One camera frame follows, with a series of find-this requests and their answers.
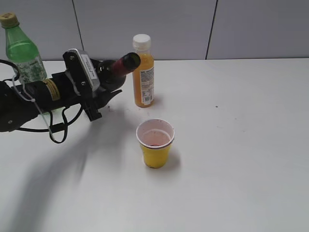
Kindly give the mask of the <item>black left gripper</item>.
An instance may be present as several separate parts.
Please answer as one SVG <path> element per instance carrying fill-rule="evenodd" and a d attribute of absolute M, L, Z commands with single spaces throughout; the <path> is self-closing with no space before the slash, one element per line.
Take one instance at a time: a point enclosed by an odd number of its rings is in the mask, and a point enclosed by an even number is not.
<path fill-rule="evenodd" d="M 51 80 L 60 93 L 60 99 L 49 103 L 49 108 L 54 110 L 80 104 L 90 121 L 102 118 L 99 109 L 105 107 L 112 98 L 122 92 L 121 89 L 110 92 L 99 86 L 91 97 L 78 96 L 73 89 L 73 84 L 66 76 L 66 70 L 52 74 Z"/>

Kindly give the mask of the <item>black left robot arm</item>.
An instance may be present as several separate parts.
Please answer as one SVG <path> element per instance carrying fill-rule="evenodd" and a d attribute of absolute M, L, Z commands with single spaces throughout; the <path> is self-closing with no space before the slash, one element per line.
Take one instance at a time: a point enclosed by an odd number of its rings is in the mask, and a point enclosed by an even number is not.
<path fill-rule="evenodd" d="M 122 59 L 118 61 L 90 60 L 98 77 L 98 88 L 92 90 L 91 79 L 86 75 L 85 66 L 72 52 L 64 54 L 66 70 L 54 73 L 52 78 L 15 87 L 0 83 L 0 130 L 9 132 L 24 131 L 22 126 L 35 119 L 39 113 L 50 113 L 59 108 L 64 110 L 79 104 L 77 115 L 62 123 L 48 123 L 49 129 L 36 129 L 35 132 L 67 131 L 82 112 L 90 121 L 102 117 L 99 112 L 108 102 L 121 92 L 120 87 L 126 80 L 127 72 Z"/>

